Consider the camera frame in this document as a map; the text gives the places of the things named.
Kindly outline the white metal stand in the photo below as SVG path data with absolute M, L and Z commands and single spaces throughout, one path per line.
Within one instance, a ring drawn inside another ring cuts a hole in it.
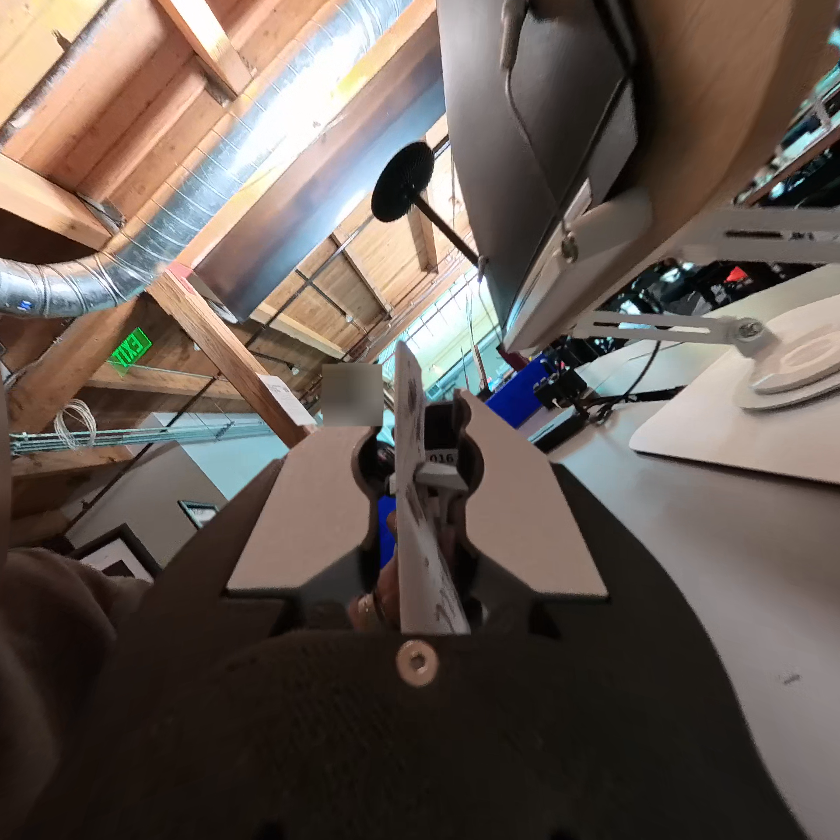
M 653 227 L 644 189 L 562 220 L 507 319 L 508 350 L 536 348 L 553 320 L 575 338 L 728 348 L 641 426 L 639 454 L 838 485 L 838 294 L 769 320 L 596 312 L 575 303 Z

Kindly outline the black pleated disc lamp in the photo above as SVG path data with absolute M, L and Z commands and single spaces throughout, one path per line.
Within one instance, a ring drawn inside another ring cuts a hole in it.
M 424 140 L 414 141 L 394 154 L 379 176 L 371 195 L 371 213 L 379 222 L 389 224 L 416 209 L 439 230 L 468 262 L 479 267 L 480 258 L 446 224 L 424 197 L 434 174 L 436 158 Z

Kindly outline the person's tan sweatshirt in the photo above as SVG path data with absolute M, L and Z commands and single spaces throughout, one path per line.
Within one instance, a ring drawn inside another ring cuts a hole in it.
M 150 588 L 47 549 L 8 552 L 1 571 L 1 838 L 56 770 L 121 624 Z

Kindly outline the illustrated instruction booklet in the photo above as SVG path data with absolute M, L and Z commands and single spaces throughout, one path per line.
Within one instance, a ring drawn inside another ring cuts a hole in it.
M 415 474 L 426 464 L 426 398 L 419 363 L 395 346 L 395 515 L 400 628 L 404 635 L 468 635 L 470 627 L 427 516 Z

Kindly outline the silver ventilation duct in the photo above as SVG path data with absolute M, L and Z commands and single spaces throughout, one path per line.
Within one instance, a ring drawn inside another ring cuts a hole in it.
M 353 69 L 411 4 L 325 3 L 97 253 L 47 265 L 2 259 L 2 314 L 74 319 L 145 291 L 261 165 L 288 166 L 326 130 L 352 97 Z

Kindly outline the person's left hand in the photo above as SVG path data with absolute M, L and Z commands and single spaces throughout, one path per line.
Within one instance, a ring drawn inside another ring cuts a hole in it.
M 393 541 L 392 557 L 381 568 L 374 588 L 370 592 L 355 598 L 348 607 L 351 626 L 358 632 L 397 632 L 401 629 L 400 576 L 395 510 L 388 513 L 385 525 Z

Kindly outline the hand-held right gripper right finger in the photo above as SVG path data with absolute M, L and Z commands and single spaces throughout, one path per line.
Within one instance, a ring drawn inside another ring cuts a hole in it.
M 607 588 L 553 466 L 466 390 L 456 392 L 467 545 L 536 595 L 604 601 Z

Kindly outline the grey desk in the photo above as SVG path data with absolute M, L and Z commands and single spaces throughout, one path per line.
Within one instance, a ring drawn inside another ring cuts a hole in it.
M 838 838 L 838 488 L 634 453 L 664 405 L 620 405 L 549 458 L 678 585 L 806 833 Z

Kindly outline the black power strip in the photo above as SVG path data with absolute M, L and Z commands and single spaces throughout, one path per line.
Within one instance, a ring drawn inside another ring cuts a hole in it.
M 569 368 L 544 376 L 532 387 L 534 397 L 547 411 L 574 406 L 590 391 L 578 372 Z

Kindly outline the blue plastic bin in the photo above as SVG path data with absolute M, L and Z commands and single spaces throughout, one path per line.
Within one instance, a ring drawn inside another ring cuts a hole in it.
M 513 428 L 520 428 L 542 403 L 534 394 L 534 386 L 545 377 L 543 356 L 536 356 L 486 399 L 486 406 Z
M 380 568 L 381 570 L 392 560 L 396 540 L 388 525 L 389 516 L 396 510 L 396 499 L 387 494 L 377 501 L 377 521 L 380 547 Z

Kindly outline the white paper notice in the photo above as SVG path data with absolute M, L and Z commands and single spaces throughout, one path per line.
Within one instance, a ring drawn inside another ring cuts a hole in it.
M 315 427 L 318 421 L 298 400 L 291 388 L 277 375 L 259 374 L 259 379 L 272 394 L 277 404 L 298 427 Z

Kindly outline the rectangular metal duct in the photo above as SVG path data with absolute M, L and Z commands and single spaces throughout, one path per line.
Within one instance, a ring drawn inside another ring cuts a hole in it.
M 373 80 L 196 268 L 244 320 L 359 205 L 387 162 L 445 113 L 439 55 Z

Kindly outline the green exit sign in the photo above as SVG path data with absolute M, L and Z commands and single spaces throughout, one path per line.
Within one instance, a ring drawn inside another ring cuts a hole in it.
M 146 332 L 136 327 L 114 348 L 108 362 L 119 375 L 125 375 L 152 347 L 153 342 Z

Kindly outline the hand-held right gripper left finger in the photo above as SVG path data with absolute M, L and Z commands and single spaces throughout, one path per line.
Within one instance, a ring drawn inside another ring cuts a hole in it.
M 373 427 L 322 427 L 284 458 L 230 578 L 230 592 L 357 592 L 377 537 L 361 468 Z

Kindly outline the large framed poster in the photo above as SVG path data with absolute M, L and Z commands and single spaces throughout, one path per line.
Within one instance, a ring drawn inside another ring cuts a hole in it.
M 123 523 L 74 549 L 70 557 L 109 576 L 153 582 L 162 567 L 128 524 Z

